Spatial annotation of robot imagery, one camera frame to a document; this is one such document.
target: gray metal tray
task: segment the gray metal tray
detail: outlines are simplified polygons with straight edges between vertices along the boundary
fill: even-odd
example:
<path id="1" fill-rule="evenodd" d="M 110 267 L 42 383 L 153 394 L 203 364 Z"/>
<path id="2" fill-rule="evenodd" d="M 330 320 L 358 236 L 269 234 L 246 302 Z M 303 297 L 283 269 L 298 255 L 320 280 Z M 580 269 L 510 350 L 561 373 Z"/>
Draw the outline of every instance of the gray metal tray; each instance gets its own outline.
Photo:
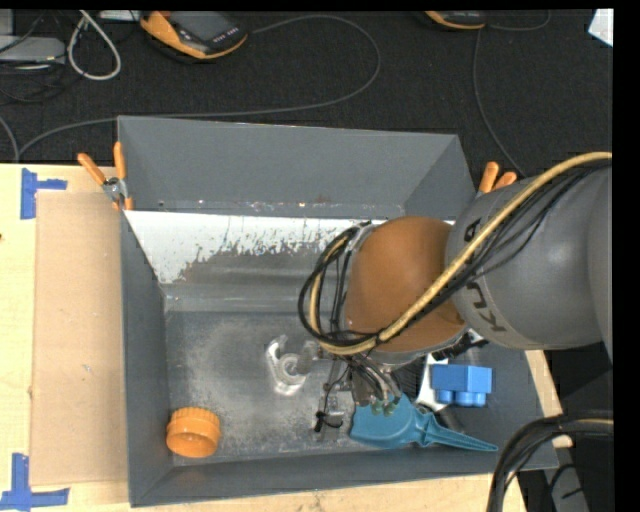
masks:
<path id="1" fill-rule="evenodd" d="M 265 352 L 309 339 L 299 290 L 326 243 L 363 219 L 455 220 L 474 196 L 459 141 L 431 135 L 123 117 L 136 210 L 121 217 L 129 464 L 134 506 L 492 472 L 498 453 L 442 446 L 378 450 L 313 432 L 329 362 L 293 396 L 274 390 Z M 523 353 L 488 346 L 487 407 L 465 432 L 502 447 L 541 417 Z M 353 410 L 348 392 L 338 393 Z M 216 453 L 166 446 L 172 411 L 221 419 Z M 551 448 L 528 468 L 557 465 Z"/>

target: black cable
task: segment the black cable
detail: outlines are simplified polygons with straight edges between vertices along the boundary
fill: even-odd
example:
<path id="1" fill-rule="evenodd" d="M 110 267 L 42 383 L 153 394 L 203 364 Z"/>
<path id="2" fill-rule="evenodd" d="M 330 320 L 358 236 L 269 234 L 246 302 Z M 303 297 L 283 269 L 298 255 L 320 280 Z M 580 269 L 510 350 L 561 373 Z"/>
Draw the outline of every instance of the black cable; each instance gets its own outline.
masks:
<path id="1" fill-rule="evenodd" d="M 499 246 L 499 243 L 502 240 L 502 236 L 504 233 L 508 232 L 511 229 L 513 224 L 516 224 L 517 221 L 524 216 L 528 209 L 535 204 L 536 199 L 540 196 L 540 190 L 537 191 L 531 198 L 525 201 L 516 211 L 510 215 L 505 221 L 503 221 L 496 230 L 489 235 L 487 240 L 484 241 L 482 246 L 476 250 L 473 256 L 473 262 L 464 267 L 461 271 L 459 271 L 447 284 L 447 286 L 440 291 L 418 314 L 416 314 L 405 327 L 396 333 L 396 336 L 408 329 L 414 323 L 418 322 L 426 315 L 435 310 L 438 306 L 442 305 L 444 302 L 449 300 L 455 292 L 460 290 L 463 286 L 465 286 L 468 282 L 470 282 L 473 276 L 476 274 L 476 271 L 481 268 L 488 260 L 491 258 L 496 248 Z"/>
<path id="2" fill-rule="evenodd" d="M 332 335 L 331 333 L 324 333 L 324 332 L 322 332 L 322 330 L 313 329 L 311 327 L 311 325 L 309 324 L 309 322 L 307 321 L 307 319 L 306 319 L 305 310 L 304 310 L 304 299 L 305 299 L 305 296 L 307 294 L 307 291 L 309 290 L 309 288 L 311 287 L 311 285 L 313 284 L 315 279 L 319 275 L 321 275 L 324 272 L 326 272 L 326 269 L 329 267 L 329 265 L 331 263 L 333 263 L 334 258 L 337 258 L 337 257 L 340 256 L 341 251 L 338 252 L 338 253 L 333 254 L 330 258 L 327 258 L 326 255 L 329 254 L 333 250 L 333 248 L 340 242 L 340 240 L 342 240 L 345 236 L 348 236 L 349 240 L 351 239 L 351 237 L 355 236 L 356 232 L 351 231 L 351 232 L 349 232 L 347 234 L 347 231 L 345 231 L 342 234 L 338 235 L 338 237 L 336 237 L 327 246 L 325 251 L 323 251 L 322 255 L 320 256 L 318 266 L 312 272 L 312 274 L 309 276 L 309 278 L 307 279 L 307 281 L 305 282 L 305 284 L 303 285 L 303 287 L 301 289 L 299 300 L 298 300 L 298 314 L 299 314 L 299 317 L 300 317 L 300 320 L 301 320 L 303 326 L 314 337 L 320 339 L 321 341 L 330 343 L 330 344 L 332 344 L 334 346 L 347 346 L 348 347 L 348 346 L 356 345 L 356 344 L 358 344 L 358 343 L 360 343 L 362 341 L 365 341 L 367 339 L 370 339 L 371 336 L 379 334 L 382 331 L 382 329 L 380 329 L 380 331 L 378 331 L 378 333 L 362 333 L 362 335 L 358 336 L 357 338 L 348 337 L 349 334 L 352 333 L 351 331 L 343 331 L 343 332 L 337 333 L 337 335 Z M 473 265 L 468 266 L 465 270 L 463 270 L 460 274 L 458 274 L 458 276 L 456 278 L 454 278 L 452 280 L 452 282 L 454 282 L 457 279 L 459 282 L 455 283 L 455 285 L 453 285 L 453 286 L 451 284 L 449 286 L 447 286 L 447 288 L 445 288 L 444 292 L 441 292 L 438 296 L 436 296 L 434 301 L 430 302 L 429 305 L 426 308 L 424 308 L 418 315 L 416 315 L 404 327 L 404 329 L 402 329 L 401 331 L 399 331 L 396 334 L 396 336 L 398 334 L 400 334 L 401 332 L 403 332 L 404 330 L 406 330 L 407 328 L 409 328 L 411 325 L 413 325 L 413 323 L 415 323 L 416 321 L 420 320 L 425 315 L 430 313 L 438 305 L 440 305 L 441 303 L 443 303 L 446 300 L 448 300 L 448 298 L 450 298 L 450 296 L 455 291 L 460 289 L 460 287 L 462 287 L 464 285 L 464 283 L 465 283 L 464 278 L 472 275 L 473 271 L 481 264 L 481 262 L 484 259 L 484 255 L 488 254 L 490 252 L 493 243 L 495 243 L 495 240 L 496 240 L 496 234 L 494 233 L 492 235 L 492 237 L 490 237 L 490 240 L 489 240 L 490 243 L 485 243 L 485 245 L 482 248 L 479 249 L 480 254 L 482 256 L 478 257 L 477 260 L 474 259 L 474 264 Z M 344 244 L 344 248 L 342 249 L 342 251 L 345 250 L 345 248 L 347 246 L 347 243 Z M 318 293 L 316 304 L 311 305 L 311 307 L 313 307 L 314 310 L 316 311 L 316 314 L 318 314 L 318 304 L 320 303 L 320 300 L 321 300 L 321 294 Z"/>
<path id="3" fill-rule="evenodd" d="M 566 493 L 566 494 L 563 494 L 563 495 L 561 496 L 561 498 L 562 498 L 563 500 L 566 500 L 567 498 L 569 498 L 569 497 L 571 497 L 571 496 L 573 496 L 573 495 L 575 495 L 575 494 L 578 494 L 579 492 L 582 492 L 582 487 L 578 487 L 577 489 L 574 489 L 574 490 L 573 490 L 573 491 L 571 491 L 571 492 L 568 492 L 568 493 Z"/>
<path id="4" fill-rule="evenodd" d="M 129 11 L 129 14 L 131 14 L 131 19 L 135 20 L 135 15 L 133 13 L 133 10 L 131 10 L 131 9 L 127 9 L 127 10 Z M 140 32 L 140 30 L 139 30 L 140 29 L 140 23 L 138 23 L 137 21 L 131 21 L 129 23 L 129 25 L 130 25 L 131 28 L 129 29 L 129 31 L 124 36 L 122 36 L 120 39 L 116 39 L 116 40 L 112 39 L 113 44 L 115 44 L 115 45 L 123 44 L 124 42 L 128 41 L 133 34 Z"/>
<path id="5" fill-rule="evenodd" d="M 45 13 L 48 13 L 49 10 L 44 10 L 40 14 L 40 18 L 44 16 Z M 51 17 L 55 21 L 56 29 L 58 32 L 58 36 L 62 41 L 65 40 L 65 36 L 63 34 L 63 29 L 58 19 L 57 11 L 53 10 L 51 12 Z M 60 57 L 64 57 L 66 55 L 66 50 L 61 55 L 53 56 L 53 59 L 58 59 Z M 29 66 L 37 66 L 35 68 L 29 69 Z M 69 81 L 68 83 L 64 83 L 62 78 L 66 70 L 68 70 L 68 61 L 65 63 L 55 62 L 40 62 L 40 61 L 22 61 L 22 62 L 10 62 L 0 64 L 0 75 L 1 76 L 15 76 L 20 78 L 19 82 L 19 91 L 13 92 L 5 87 L 0 89 L 0 94 L 4 95 L 9 101 L 4 103 L 0 103 L 0 106 L 10 105 L 13 103 L 42 103 L 44 101 L 51 100 L 58 95 L 65 92 L 69 87 L 74 85 L 75 82 L 78 81 L 78 78 Z M 36 80 L 35 76 L 49 77 L 52 78 L 51 83 L 40 82 Z M 36 90 L 25 90 L 24 78 L 28 78 L 30 81 L 37 84 L 38 88 Z M 14 161 L 17 161 L 17 154 L 14 156 Z"/>
<path id="6" fill-rule="evenodd" d="M 333 311 L 331 312 L 332 321 L 336 326 L 336 330 L 340 326 L 340 312 L 342 311 L 342 305 L 344 304 L 345 297 L 346 297 L 346 292 L 344 290 L 344 287 L 347 281 L 346 277 L 349 269 L 349 262 L 351 260 L 351 254 L 352 253 L 349 251 L 344 256 L 344 262 L 342 264 L 342 272 L 340 273 L 340 276 L 338 279 L 338 285 L 336 286 L 336 297 L 335 297 Z"/>
<path id="7" fill-rule="evenodd" d="M 376 393 L 376 396 L 382 397 L 382 394 L 384 393 L 384 390 L 380 386 L 380 383 L 376 379 L 374 379 L 369 374 L 368 371 L 366 371 L 366 369 L 363 367 L 363 365 L 360 362 L 354 361 L 354 360 L 351 360 L 349 362 L 349 364 L 350 364 L 351 368 L 353 368 L 354 371 L 358 372 L 358 375 L 363 380 L 367 381 L 367 383 L 369 384 L 371 389 L 373 389 L 373 391 Z"/>
<path id="8" fill-rule="evenodd" d="M 352 91 L 352 92 L 350 92 L 348 94 L 345 94 L 344 96 L 340 96 L 339 98 L 336 98 L 336 99 L 333 99 L 333 100 L 321 101 L 321 102 L 318 102 L 318 103 L 311 103 L 311 104 L 308 104 L 308 105 L 300 105 L 300 106 L 294 106 L 294 107 L 268 108 L 268 109 L 256 109 L 256 110 L 245 110 L 245 111 L 241 110 L 241 111 L 234 111 L 234 112 L 202 112 L 202 113 L 158 114 L 158 115 L 148 115 L 146 117 L 149 117 L 149 118 L 160 117 L 160 118 L 173 118 L 173 119 L 199 119 L 199 118 L 200 119 L 204 119 L 204 118 L 226 118 L 226 117 L 237 117 L 237 116 L 282 114 L 282 113 L 287 113 L 287 112 L 299 112 L 299 111 L 303 111 L 303 110 L 312 110 L 312 109 L 316 109 L 316 108 L 323 108 L 323 107 L 333 106 L 333 105 L 336 105 L 336 104 L 341 103 L 343 101 L 349 100 L 349 99 L 353 98 L 354 96 L 357 96 L 358 94 L 362 93 L 365 89 L 367 89 L 377 79 L 378 75 L 380 74 L 382 58 L 381 58 L 381 55 L 380 55 L 380 49 L 378 48 L 378 44 L 376 43 L 376 41 L 373 39 L 373 37 L 371 37 L 371 35 L 366 30 L 364 30 L 362 27 L 360 27 L 356 23 L 353 23 L 352 21 L 349 21 L 349 20 L 344 19 L 344 18 L 340 18 L 338 16 L 331 16 L 331 15 L 325 15 L 325 14 L 311 14 L 311 15 L 305 15 L 305 16 L 300 16 L 298 18 L 292 18 L 292 19 L 289 19 L 289 20 L 281 21 L 279 23 L 275 23 L 273 25 L 269 25 L 267 27 L 263 27 L 261 29 L 254 30 L 253 33 L 254 34 L 259 34 L 259 33 L 265 32 L 267 30 L 272 30 L 272 29 L 278 28 L 280 26 L 283 26 L 283 25 L 286 25 L 286 24 L 289 24 L 289 23 L 293 23 L 293 22 L 297 22 L 297 21 L 305 21 L 305 20 L 314 19 L 314 18 L 329 19 L 329 20 L 334 20 L 334 21 L 339 21 L 341 23 L 345 23 L 345 24 L 355 28 L 357 31 L 359 31 L 369 41 L 369 43 L 373 47 L 373 49 L 375 51 L 375 54 L 376 54 L 376 66 L 375 66 L 375 69 L 374 69 L 372 75 L 369 77 L 369 79 L 362 86 L 357 88 L 355 91 Z M 28 149 L 30 149 L 34 145 L 38 144 L 42 140 L 44 140 L 44 139 L 46 139 L 46 138 L 48 138 L 48 137 L 50 137 L 52 135 L 55 135 L 55 134 L 63 132 L 63 131 L 72 130 L 72 129 L 75 129 L 75 128 L 83 128 L 83 127 L 86 127 L 86 126 L 95 126 L 95 125 L 99 125 L 99 124 L 113 123 L 116 120 L 117 120 L 117 117 L 91 119 L 91 120 L 87 120 L 87 121 L 81 121 L 81 122 L 78 122 L 78 123 L 66 124 L 66 125 L 63 125 L 63 126 L 59 126 L 58 128 L 54 128 L 52 130 L 48 130 L 48 131 L 38 135 L 37 137 L 31 139 L 24 146 L 22 146 L 22 148 L 20 148 L 19 151 L 16 152 L 16 154 L 14 156 L 14 162 L 15 163 L 20 162 L 20 159 L 22 158 L 22 155 L 24 155 L 24 153 Z"/>
<path id="9" fill-rule="evenodd" d="M 338 346 L 351 346 L 371 337 L 370 333 L 359 333 L 352 330 L 344 330 L 344 331 L 333 331 L 333 332 L 324 332 L 320 326 L 320 303 L 322 300 L 322 288 L 324 284 L 324 275 L 327 272 L 327 269 L 344 254 L 347 250 L 349 242 L 353 239 L 354 236 L 358 233 L 361 227 L 369 224 L 369 222 L 362 223 L 359 226 L 354 226 L 352 228 L 348 228 L 339 234 L 336 238 L 334 238 L 325 249 L 322 251 L 320 257 L 318 258 L 318 263 L 316 264 L 315 269 L 309 275 L 305 283 L 302 285 L 300 290 L 300 294 L 298 295 L 298 317 L 303 327 L 309 332 L 312 336 L 319 339 L 320 341 L 327 342 L 332 345 Z M 335 247 L 338 244 L 342 243 L 342 247 L 338 249 L 336 252 L 333 252 Z M 309 323 L 309 320 L 306 316 L 306 308 L 305 308 L 305 300 L 307 296 L 307 292 L 311 289 L 313 283 L 316 278 L 320 279 L 317 301 L 315 304 L 311 304 L 310 307 L 314 309 L 316 319 L 318 322 L 319 329 L 315 329 Z"/>
<path id="10" fill-rule="evenodd" d="M 340 258 L 336 260 L 336 289 L 333 295 L 333 308 L 331 309 L 331 318 L 329 320 L 329 325 L 331 326 L 332 331 L 337 331 L 340 329 L 340 325 L 338 324 L 338 304 L 340 302 L 340 282 L 342 280 L 340 273 Z"/>
<path id="11" fill-rule="evenodd" d="M 560 477 L 562 475 L 564 475 L 564 472 L 569 470 L 569 469 L 575 469 L 576 465 L 573 463 L 567 463 L 567 464 L 563 464 L 562 466 L 560 466 L 555 473 L 553 474 L 553 477 L 551 478 L 551 481 L 549 482 L 549 492 L 553 492 L 553 490 L 555 489 L 556 485 L 558 485 L 558 481 L 560 480 Z"/>
<path id="12" fill-rule="evenodd" d="M 334 380 L 331 384 L 327 382 L 327 388 L 324 393 L 324 406 L 322 410 L 319 410 L 318 412 L 316 412 L 316 418 L 318 419 L 318 421 L 316 422 L 316 425 L 313 429 L 315 432 L 320 432 L 322 430 L 323 425 L 326 425 L 327 427 L 331 427 L 331 428 L 340 428 L 342 426 L 342 421 L 340 422 L 339 425 L 334 425 L 333 423 L 329 423 L 325 418 L 327 416 L 327 408 L 329 407 L 329 395 L 331 394 L 331 391 L 346 377 L 347 373 L 350 372 L 351 370 L 352 368 L 349 365 L 347 365 L 347 368 L 344 370 L 344 372 L 342 372 L 340 377 Z"/>
<path id="13" fill-rule="evenodd" d="M 502 510 L 508 484 L 513 480 L 512 472 L 522 469 L 526 460 L 542 444 L 555 437 L 576 434 L 612 437 L 613 412 L 587 411 L 553 416 L 533 421 L 520 428 L 507 442 L 496 465 L 489 491 L 487 512 Z"/>
<path id="14" fill-rule="evenodd" d="M 503 31 L 530 32 L 530 31 L 533 31 L 533 30 L 540 30 L 541 28 L 546 27 L 548 25 L 549 21 L 551 21 L 551 10 L 547 9 L 547 18 L 545 19 L 545 21 L 542 22 L 539 25 L 534 26 L 534 27 L 522 27 L 522 28 L 519 28 L 519 27 L 504 27 L 504 26 L 500 26 L 500 25 L 488 25 L 487 27 L 488 27 L 488 29 L 503 30 Z M 486 112 L 484 110 L 484 107 L 482 105 L 482 100 L 480 99 L 480 92 L 478 90 L 478 71 L 477 71 L 477 69 L 478 69 L 478 54 L 480 52 L 480 36 L 481 36 L 481 34 L 482 34 L 482 32 L 484 30 L 487 30 L 487 28 L 483 28 L 483 29 L 478 30 L 478 34 L 476 36 L 475 49 L 474 49 L 474 52 L 473 52 L 472 77 L 473 77 L 473 93 L 474 93 L 474 96 L 476 98 L 476 104 L 478 106 L 478 110 L 480 111 L 480 115 L 482 116 L 482 120 L 483 120 L 485 126 L 487 127 L 487 130 L 489 131 L 489 134 L 493 138 L 494 142 L 498 145 L 500 150 L 507 157 L 507 160 L 509 160 L 511 162 L 511 164 L 513 165 L 513 167 L 518 171 L 520 176 L 526 178 L 528 176 L 527 173 L 525 173 L 522 170 L 522 167 L 520 167 L 516 163 L 515 159 L 507 151 L 507 149 L 505 148 L 504 144 L 502 144 L 502 142 L 498 138 L 496 132 L 494 131 L 493 127 L 491 126 L 491 123 L 489 122 L 489 118 L 487 117 L 487 114 L 486 114 Z"/>
<path id="15" fill-rule="evenodd" d="M 560 199 L 562 199 L 564 194 L 567 193 L 579 181 L 582 181 L 583 179 L 585 179 L 589 174 L 591 174 L 594 171 L 595 171 L 595 169 L 590 169 L 590 170 L 581 172 L 580 174 L 578 174 L 576 176 L 566 175 L 566 176 L 560 177 L 562 180 L 566 181 L 567 183 L 563 184 L 563 186 L 555 193 L 555 195 L 544 206 L 544 208 L 539 212 L 538 215 L 533 217 L 528 224 L 523 225 L 521 229 L 519 229 L 517 232 L 515 232 L 513 235 L 511 235 L 510 238 L 505 240 L 500 246 L 497 247 L 497 250 L 501 250 L 504 247 L 506 247 L 507 245 L 515 242 L 525 231 L 529 230 L 531 228 L 531 226 L 533 226 L 533 228 L 529 231 L 527 237 L 520 244 L 520 246 L 517 247 L 515 251 L 513 251 L 511 254 L 509 254 L 508 256 L 506 256 L 505 258 L 500 260 L 499 262 L 494 263 L 492 266 L 483 269 L 482 272 L 477 273 L 474 276 L 474 279 L 479 279 L 479 278 L 481 278 L 481 277 L 493 272 L 494 270 L 506 265 L 508 262 L 512 261 L 518 254 L 520 254 L 522 252 L 522 250 L 526 247 L 526 245 L 529 243 L 529 241 L 531 241 L 533 236 L 536 234 L 536 232 L 538 231 L 538 229 L 542 225 L 543 221 L 545 220 L 545 218 L 549 214 L 549 212 L 551 210 L 553 210 L 554 206 L 557 205 L 557 203 L 560 201 Z"/>
<path id="16" fill-rule="evenodd" d="M 420 393 L 426 364 L 426 356 L 420 356 L 393 370 L 400 389 L 411 402 L 414 402 Z"/>
<path id="17" fill-rule="evenodd" d="M 461 356 L 472 348 L 482 348 L 488 344 L 489 341 L 485 339 L 472 342 L 472 338 L 469 335 L 469 332 L 465 332 L 453 345 L 431 352 L 429 355 L 431 355 L 431 357 L 433 357 L 433 359 L 435 359 L 436 361 L 455 359 L 456 357 Z"/>
<path id="18" fill-rule="evenodd" d="M 381 371 L 380 368 L 378 368 L 378 366 L 375 363 L 371 362 L 368 355 L 367 356 L 355 355 L 353 356 L 353 358 L 356 361 L 358 361 L 360 364 L 362 364 L 365 369 L 368 369 L 369 371 L 375 373 L 378 376 L 378 378 L 380 378 L 385 383 L 385 385 L 391 390 L 393 395 L 396 397 L 396 403 L 398 400 L 400 400 L 400 397 L 402 395 L 401 386 L 392 373 L 385 373 Z"/>

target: yellow cable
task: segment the yellow cable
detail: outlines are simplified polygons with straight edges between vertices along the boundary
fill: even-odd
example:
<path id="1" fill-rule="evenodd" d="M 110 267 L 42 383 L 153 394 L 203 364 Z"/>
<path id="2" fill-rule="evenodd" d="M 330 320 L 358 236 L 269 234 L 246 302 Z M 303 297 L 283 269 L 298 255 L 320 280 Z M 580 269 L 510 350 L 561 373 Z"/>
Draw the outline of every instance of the yellow cable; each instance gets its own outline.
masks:
<path id="1" fill-rule="evenodd" d="M 324 257 L 323 263 L 327 261 L 338 249 L 340 249 L 347 242 L 347 237 L 345 236 L 341 241 L 336 243 L 336 246 L 331 249 Z M 316 310 L 314 304 L 318 300 L 318 293 L 320 291 L 320 278 L 321 276 L 316 276 L 313 281 L 313 286 L 311 287 L 311 294 L 309 296 L 309 325 L 313 328 L 314 331 L 320 332 L 318 326 L 318 319 L 316 318 Z"/>
<path id="2" fill-rule="evenodd" d="M 613 158 L 613 154 L 609 152 L 592 152 L 578 155 L 573 158 L 569 158 L 564 162 L 552 167 L 548 171 L 544 172 L 533 181 L 531 181 L 526 187 L 524 187 L 519 193 L 511 198 L 511 200 L 494 216 L 482 226 L 482 228 L 476 233 L 473 239 L 458 253 L 458 255 L 451 261 L 449 266 L 440 274 L 440 276 L 433 282 L 433 284 L 427 289 L 427 291 L 418 298 L 418 300 L 407 309 L 396 321 L 386 327 L 380 332 L 379 336 L 372 336 L 371 338 L 360 342 L 356 345 L 349 347 L 337 347 L 328 343 L 320 343 L 329 352 L 337 355 L 353 355 L 359 352 L 364 352 L 376 346 L 377 340 L 386 342 L 396 336 L 404 327 L 416 316 L 429 302 L 442 290 L 454 275 L 464 265 L 465 261 L 471 257 L 482 242 L 495 231 L 495 229 L 504 221 L 513 211 L 518 208 L 527 198 L 529 198 L 535 191 L 541 188 L 543 185 L 559 176 L 567 170 L 577 167 L 579 165 L 593 162 L 597 160 L 610 160 Z M 314 283 L 319 285 L 319 278 Z"/>

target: blue lego brick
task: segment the blue lego brick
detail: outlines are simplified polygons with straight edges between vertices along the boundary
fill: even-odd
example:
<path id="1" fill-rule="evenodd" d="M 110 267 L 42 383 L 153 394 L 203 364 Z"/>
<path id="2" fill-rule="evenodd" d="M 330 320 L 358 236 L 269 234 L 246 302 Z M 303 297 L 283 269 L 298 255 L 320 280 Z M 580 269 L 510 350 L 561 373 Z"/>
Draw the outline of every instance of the blue lego brick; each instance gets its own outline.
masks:
<path id="1" fill-rule="evenodd" d="M 491 393 L 492 379 L 492 369 L 483 366 L 431 366 L 431 388 L 436 392 L 436 401 L 442 404 L 482 407 Z"/>

